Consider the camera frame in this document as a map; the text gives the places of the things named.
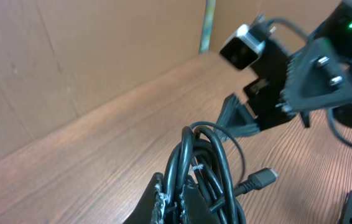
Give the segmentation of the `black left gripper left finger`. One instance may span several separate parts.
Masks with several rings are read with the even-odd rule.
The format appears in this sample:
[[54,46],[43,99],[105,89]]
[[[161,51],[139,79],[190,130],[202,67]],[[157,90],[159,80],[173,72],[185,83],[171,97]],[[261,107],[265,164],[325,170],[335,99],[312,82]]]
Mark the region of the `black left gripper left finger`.
[[163,193],[163,174],[156,172],[135,209],[124,224],[163,224],[167,195]]

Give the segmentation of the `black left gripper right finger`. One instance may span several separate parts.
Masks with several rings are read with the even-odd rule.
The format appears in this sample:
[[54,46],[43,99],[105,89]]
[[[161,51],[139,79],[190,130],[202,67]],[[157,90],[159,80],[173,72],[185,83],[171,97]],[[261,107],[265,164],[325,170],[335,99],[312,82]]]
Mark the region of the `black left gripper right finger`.
[[188,175],[178,195],[180,204],[179,220],[181,224],[219,224],[216,217],[210,212],[198,185]]

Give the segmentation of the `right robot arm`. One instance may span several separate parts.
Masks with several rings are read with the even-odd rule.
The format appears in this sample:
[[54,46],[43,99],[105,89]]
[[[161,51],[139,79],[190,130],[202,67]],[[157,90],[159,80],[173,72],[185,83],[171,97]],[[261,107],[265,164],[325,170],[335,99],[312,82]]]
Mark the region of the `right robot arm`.
[[220,55],[251,69],[246,103],[225,99],[218,124],[237,136],[260,133],[299,116],[328,110],[329,120],[352,128],[352,1],[342,1],[312,33],[296,23],[257,16],[228,38]]

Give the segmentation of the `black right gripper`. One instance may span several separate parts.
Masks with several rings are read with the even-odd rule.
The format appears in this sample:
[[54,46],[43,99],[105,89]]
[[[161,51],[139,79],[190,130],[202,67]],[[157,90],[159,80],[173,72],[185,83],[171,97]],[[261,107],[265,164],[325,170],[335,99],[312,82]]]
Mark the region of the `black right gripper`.
[[295,53],[267,39],[249,68],[257,79],[243,88],[255,119],[235,94],[223,102],[216,125],[243,138],[288,123],[298,112],[333,108],[352,102],[352,79],[324,37],[311,40]]

